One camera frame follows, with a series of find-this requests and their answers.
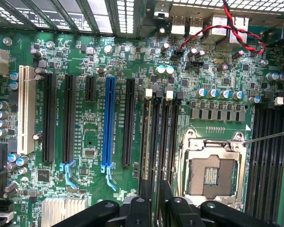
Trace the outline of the black RAM slot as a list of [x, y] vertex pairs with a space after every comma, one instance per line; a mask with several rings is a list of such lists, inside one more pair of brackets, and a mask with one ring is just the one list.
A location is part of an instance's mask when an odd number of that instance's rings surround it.
[[175, 100], [172, 102], [172, 119], [171, 119], [171, 132], [169, 141], [169, 164], [168, 164], [168, 181], [170, 185], [173, 185], [173, 174], [175, 166], [175, 155], [177, 146], [177, 128], [178, 128], [178, 116], [179, 108], [181, 106], [184, 93], [182, 91], [177, 92]]
[[[271, 113], [268, 109], [260, 109], [259, 111], [260, 120], [261, 120], [261, 136], [266, 137], [270, 133], [270, 120]], [[265, 189], [265, 180], [266, 180], [266, 161], [267, 161], [267, 145], [266, 140], [263, 139], [258, 142], [260, 146], [260, 157], [259, 157], [259, 179], [258, 179], [258, 194], [257, 194], [257, 218], [263, 220], [263, 197], [264, 197], [264, 189]]]
[[141, 158], [140, 158], [140, 187], [148, 181], [151, 167], [151, 123], [152, 123], [152, 89], [145, 90], [142, 113]]
[[161, 134], [161, 180], [166, 180], [167, 154], [168, 154], [168, 129], [169, 129], [169, 108], [173, 100], [173, 90], [167, 90], [162, 106], [162, 134]]
[[[281, 133], [284, 132], [284, 107], [279, 107], [275, 110], [275, 132]], [[275, 187], [275, 195], [274, 195], [274, 212], [272, 221], [274, 223], [278, 222], [278, 213], [279, 206], [281, 203], [281, 189], [282, 189], [282, 179], [284, 172], [284, 135], [277, 136], [273, 139], [274, 142], [274, 152], [275, 152], [275, 171], [274, 171], [274, 187]]]
[[157, 135], [159, 129], [159, 114], [160, 114], [160, 105], [163, 97], [162, 90], [157, 90], [154, 97], [153, 104], [153, 123], [152, 123], [152, 142], [151, 142], [151, 151], [153, 154], [153, 164], [152, 164], [152, 180], [154, 181], [155, 169], [156, 169], [156, 153], [157, 153]]
[[[253, 121], [252, 139], [261, 137], [262, 130], [262, 109], [260, 104], [255, 105], [255, 115]], [[248, 190], [247, 190], [247, 203], [246, 213], [254, 216], [254, 204], [257, 183], [257, 162], [259, 159], [259, 141], [251, 143], [250, 160], [249, 160], [249, 173], [248, 173]]]
[[[278, 110], [270, 110], [270, 118], [268, 129], [268, 135], [273, 135], [278, 133], [279, 127], [279, 120], [278, 120]], [[267, 183], [267, 221], [271, 222], [273, 220], [273, 213], [274, 213], [274, 203], [275, 203], [275, 196], [274, 196], [274, 182], [275, 182], [275, 140], [277, 137], [270, 138], [267, 140], [268, 148], [269, 148], [269, 159], [268, 159], [268, 183]]]

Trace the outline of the light blue slot latch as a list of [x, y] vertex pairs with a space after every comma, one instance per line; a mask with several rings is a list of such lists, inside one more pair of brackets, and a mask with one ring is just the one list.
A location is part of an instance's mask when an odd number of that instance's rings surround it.
[[70, 186], [72, 189], [76, 189], [76, 185], [71, 182], [72, 170], [76, 166], [76, 161], [73, 160], [70, 163], [60, 163], [59, 171], [64, 172], [65, 184]]
[[112, 169], [113, 168], [114, 168], [114, 162], [112, 162], [108, 166], [101, 165], [100, 172], [105, 174], [107, 185], [111, 187], [113, 191], [116, 192], [116, 186], [112, 183]]

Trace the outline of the silver CPU socket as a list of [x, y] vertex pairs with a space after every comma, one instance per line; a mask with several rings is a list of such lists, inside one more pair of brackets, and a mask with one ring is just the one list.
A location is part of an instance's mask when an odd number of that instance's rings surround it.
[[243, 133], [231, 139], [205, 139], [188, 129], [181, 142], [178, 192], [195, 206], [213, 200], [243, 208], [247, 148]]

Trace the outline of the silver finned heatsink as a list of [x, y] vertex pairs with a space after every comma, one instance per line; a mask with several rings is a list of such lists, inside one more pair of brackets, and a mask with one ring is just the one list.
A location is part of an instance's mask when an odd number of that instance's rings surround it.
[[41, 227], [51, 227], [88, 207], [86, 199], [46, 198], [42, 202]]

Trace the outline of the long black expansion slot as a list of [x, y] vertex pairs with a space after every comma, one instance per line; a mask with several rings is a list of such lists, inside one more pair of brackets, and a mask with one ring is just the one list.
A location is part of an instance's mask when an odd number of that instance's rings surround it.
[[66, 164], [74, 159], [76, 77], [73, 75], [65, 75], [64, 82], [62, 163]]
[[135, 103], [135, 79], [126, 80], [124, 138], [123, 138], [123, 167], [130, 166], [133, 140], [133, 119]]
[[44, 75], [43, 91], [43, 162], [54, 161], [54, 135], [56, 110], [56, 77], [53, 74]]

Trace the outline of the green motherboard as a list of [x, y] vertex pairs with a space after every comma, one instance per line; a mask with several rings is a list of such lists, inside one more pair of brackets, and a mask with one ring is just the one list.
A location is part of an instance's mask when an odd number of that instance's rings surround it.
[[[184, 98], [179, 108], [177, 124], [177, 146], [173, 185], [178, 192], [179, 161], [181, 142], [188, 129], [196, 131], [205, 139], [231, 139], [238, 131], [244, 140], [252, 140], [255, 105], [250, 97], [261, 98], [260, 108], [274, 110], [284, 107], [284, 81], [267, 81], [266, 74], [284, 73], [284, 44], [268, 45], [264, 42], [261, 28], [253, 28], [247, 34], [247, 48], [237, 47], [233, 51], [225, 46], [202, 44], [201, 36], [175, 39], [170, 33], [162, 33], [142, 40], [124, 40], [100, 36], [78, 36], [64, 33], [29, 31], [0, 31], [0, 49], [9, 52], [9, 74], [19, 73], [19, 66], [34, 68], [36, 81], [35, 104], [35, 149], [21, 156], [28, 156], [24, 166], [9, 163], [8, 155], [17, 153], [18, 90], [10, 89], [9, 75], [0, 75], [0, 101], [7, 101], [8, 135], [0, 138], [0, 227], [41, 227], [42, 202], [46, 198], [86, 199], [88, 207], [110, 200], [120, 206], [125, 199], [138, 196], [141, 158], [142, 113], [145, 90], [152, 89], [152, 118], [154, 97], [162, 90], [159, 129], [157, 135], [156, 169], [152, 180], [153, 154], [151, 151], [151, 227], [164, 227], [160, 206], [160, 181], [168, 181], [169, 150], [166, 162], [166, 180], [161, 180], [161, 132], [162, 106], [167, 90], [173, 90], [173, 100], [182, 91]], [[159, 65], [173, 66], [172, 75], [157, 75]], [[43, 91], [44, 75], [56, 77], [56, 110], [54, 135], [54, 161], [43, 162]], [[76, 106], [74, 128], [74, 159], [72, 189], [65, 184], [64, 172], [59, 171], [62, 163], [62, 131], [65, 75], [76, 77]], [[97, 79], [95, 102], [85, 101], [85, 79]], [[103, 127], [105, 113], [106, 78], [115, 78], [115, 116], [113, 131], [112, 183], [116, 192], [107, 185], [105, 174], [100, 172], [103, 149]], [[133, 140], [131, 163], [123, 167], [123, 138], [126, 80], [135, 79], [135, 103], [133, 119]], [[216, 89], [216, 98], [198, 98], [199, 88]], [[222, 90], [229, 90], [228, 99], [220, 98]], [[244, 98], [235, 100], [232, 94], [242, 91]], [[172, 103], [169, 108], [168, 147], [171, 132]], [[266, 180], [263, 197], [262, 221], [274, 227], [284, 226], [284, 172], [281, 189], [281, 203], [278, 222], [267, 221], [267, 183], [269, 148], [267, 145]], [[243, 208], [246, 213], [251, 144], [247, 148], [245, 182], [243, 184]], [[257, 162], [257, 183], [254, 218], [257, 218], [257, 194], [259, 179]]]

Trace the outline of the blue expansion slot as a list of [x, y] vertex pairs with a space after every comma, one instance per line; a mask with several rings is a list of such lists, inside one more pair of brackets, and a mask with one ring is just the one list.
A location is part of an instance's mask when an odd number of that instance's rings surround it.
[[113, 131], [115, 116], [115, 78], [106, 78], [105, 113], [101, 173], [112, 164]]

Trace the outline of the thin metal locking lever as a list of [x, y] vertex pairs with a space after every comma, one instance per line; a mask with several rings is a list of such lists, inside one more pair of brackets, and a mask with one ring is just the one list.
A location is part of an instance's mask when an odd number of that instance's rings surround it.
[[280, 136], [284, 136], [284, 132], [280, 132], [280, 133], [276, 133], [276, 134], [273, 134], [273, 135], [248, 140], [248, 141], [243, 142], [243, 144], [250, 144], [250, 143], [254, 143], [254, 142], [258, 142], [258, 141], [262, 141], [262, 140], [267, 140], [267, 139], [271, 139], [271, 138], [275, 138], [275, 137], [280, 137]]

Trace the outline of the short black expansion slot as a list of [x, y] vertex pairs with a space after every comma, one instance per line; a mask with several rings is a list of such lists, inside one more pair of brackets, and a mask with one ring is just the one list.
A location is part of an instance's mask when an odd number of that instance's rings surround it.
[[94, 76], [87, 76], [85, 79], [85, 101], [95, 102], [97, 95], [97, 79]]

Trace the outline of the white expansion slot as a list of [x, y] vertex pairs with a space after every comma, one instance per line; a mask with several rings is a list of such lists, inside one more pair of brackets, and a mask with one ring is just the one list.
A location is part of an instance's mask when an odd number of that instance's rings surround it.
[[36, 81], [34, 68], [19, 66], [17, 153], [27, 155], [34, 151], [36, 121]]

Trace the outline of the silver rear port block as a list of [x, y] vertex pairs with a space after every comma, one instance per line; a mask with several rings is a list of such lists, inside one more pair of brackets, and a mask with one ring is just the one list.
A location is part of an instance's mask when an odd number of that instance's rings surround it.
[[[248, 30], [248, 26], [249, 26], [249, 18], [248, 17], [234, 16], [234, 17], [232, 17], [232, 19], [233, 19], [233, 24], [237, 29], [244, 29], [246, 31]], [[243, 42], [247, 41], [247, 36], [248, 36], [247, 34], [241, 33], [241, 32], [238, 32], [238, 34], [242, 37]], [[229, 41], [230, 41], [231, 44], [239, 44], [236, 36], [232, 33], [232, 31], [230, 31]]]
[[204, 19], [200, 17], [191, 17], [189, 26], [189, 35], [195, 35], [197, 32], [201, 31], [204, 26]]
[[173, 16], [171, 18], [171, 36], [183, 37], [185, 34], [186, 18], [181, 16]]
[[[204, 27], [227, 25], [227, 16], [222, 14], [212, 14], [204, 23]], [[215, 44], [217, 41], [223, 39], [227, 35], [226, 28], [212, 28], [203, 32], [203, 36], [200, 38], [202, 44]]]

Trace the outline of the grey open PC case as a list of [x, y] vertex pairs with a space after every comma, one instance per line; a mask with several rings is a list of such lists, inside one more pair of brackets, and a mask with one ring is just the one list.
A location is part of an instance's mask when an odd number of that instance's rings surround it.
[[171, 18], [181, 16], [186, 18], [184, 36], [188, 36], [191, 17], [205, 23], [212, 14], [227, 16], [224, 5], [232, 17], [248, 17], [248, 29], [262, 27], [266, 44], [284, 44], [284, 0], [0, 0], [0, 31], [135, 39], [158, 29], [170, 33]]

